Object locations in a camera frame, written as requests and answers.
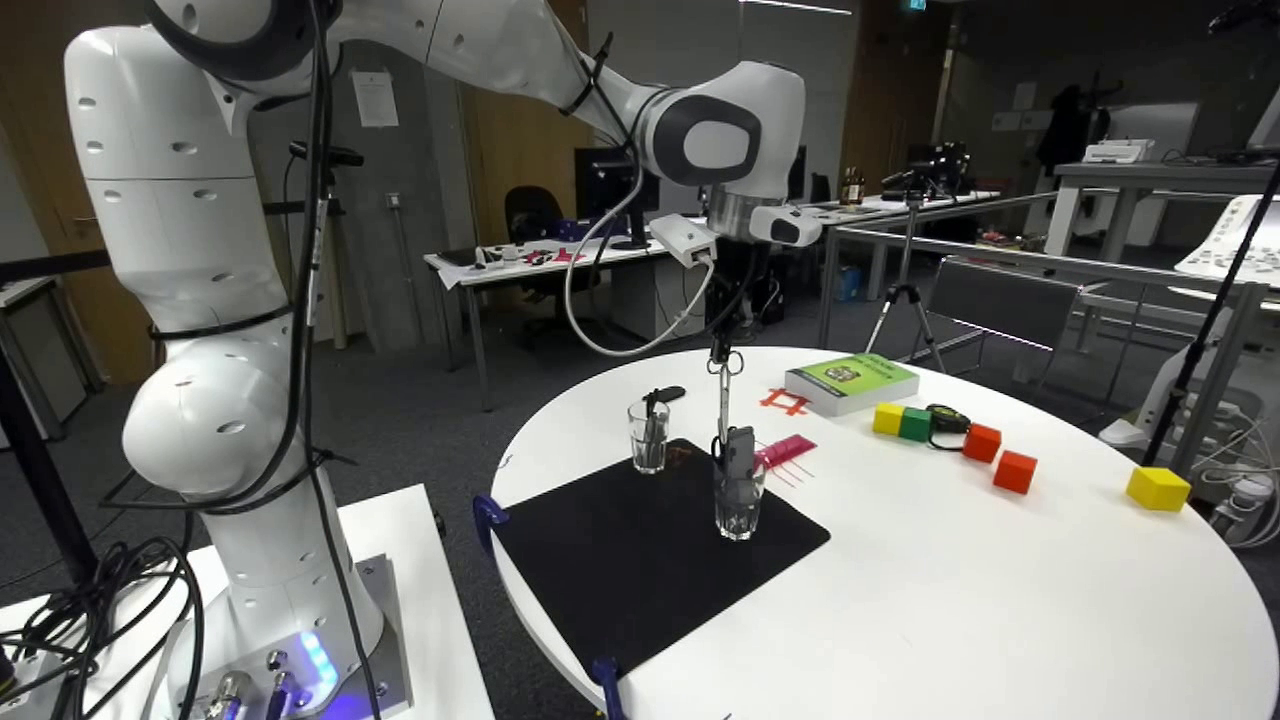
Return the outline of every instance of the black mat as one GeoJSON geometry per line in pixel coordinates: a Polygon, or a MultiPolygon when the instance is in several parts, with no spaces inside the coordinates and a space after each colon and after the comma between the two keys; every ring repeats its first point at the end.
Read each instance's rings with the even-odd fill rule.
{"type": "Polygon", "coordinates": [[[747,543],[720,540],[712,457],[688,441],[661,476],[602,467],[509,508],[496,537],[575,660],[622,674],[828,540],[772,493],[747,543]]]}

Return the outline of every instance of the red block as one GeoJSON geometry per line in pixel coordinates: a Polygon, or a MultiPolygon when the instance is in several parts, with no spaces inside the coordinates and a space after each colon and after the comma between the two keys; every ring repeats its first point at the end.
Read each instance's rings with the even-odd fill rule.
{"type": "Polygon", "coordinates": [[[997,451],[1001,451],[1001,433],[989,426],[989,423],[970,423],[970,433],[964,433],[964,457],[970,457],[970,460],[982,460],[982,464],[993,464],[997,451]]]}
{"type": "Polygon", "coordinates": [[[1004,489],[1004,493],[1027,497],[1034,493],[1034,476],[1036,476],[1036,457],[1004,451],[1001,464],[997,464],[993,483],[1004,489]]]}

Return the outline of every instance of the blue light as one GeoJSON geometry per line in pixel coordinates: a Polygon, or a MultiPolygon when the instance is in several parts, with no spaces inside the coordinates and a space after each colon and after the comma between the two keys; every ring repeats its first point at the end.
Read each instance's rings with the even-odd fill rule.
{"type": "Polygon", "coordinates": [[[335,687],[335,667],[333,667],[324,644],[313,632],[303,632],[303,646],[308,646],[308,660],[313,660],[313,667],[320,674],[318,694],[329,694],[335,687]]]}

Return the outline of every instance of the green block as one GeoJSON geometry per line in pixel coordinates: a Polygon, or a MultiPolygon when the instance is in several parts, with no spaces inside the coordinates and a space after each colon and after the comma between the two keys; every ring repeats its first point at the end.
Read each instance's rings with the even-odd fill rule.
{"type": "Polygon", "coordinates": [[[925,406],[905,410],[905,441],[927,443],[934,441],[934,417],[925,406]]]}

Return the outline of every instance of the round white table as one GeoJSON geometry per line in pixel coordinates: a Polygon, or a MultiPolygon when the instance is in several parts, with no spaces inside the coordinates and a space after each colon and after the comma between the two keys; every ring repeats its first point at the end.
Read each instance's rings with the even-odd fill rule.
{"type": "MultiPolygon", "coordinates": [[[[834,540],[623,674],[634,720],[1268,720],[1277,634],[1239,559],[1197,513],[1124,497],[1133,460],[1013,395],[922,371],[909,405],[952,405],[1039,457],[1027,497],[993,467],[842,418],[760,406],[786,367],[835,351],[743,347],[731,423],[818,448],[770,493],[834,540]]],[[[602,371],[544,405],[509,443],[493,497],[519,503],[628,457],[623,406],[684,384],[674,436],[708,443],[706,351],[602,371]]],[[[558,673],[604,709],[496,540],[496,572],[558,673]]]]}

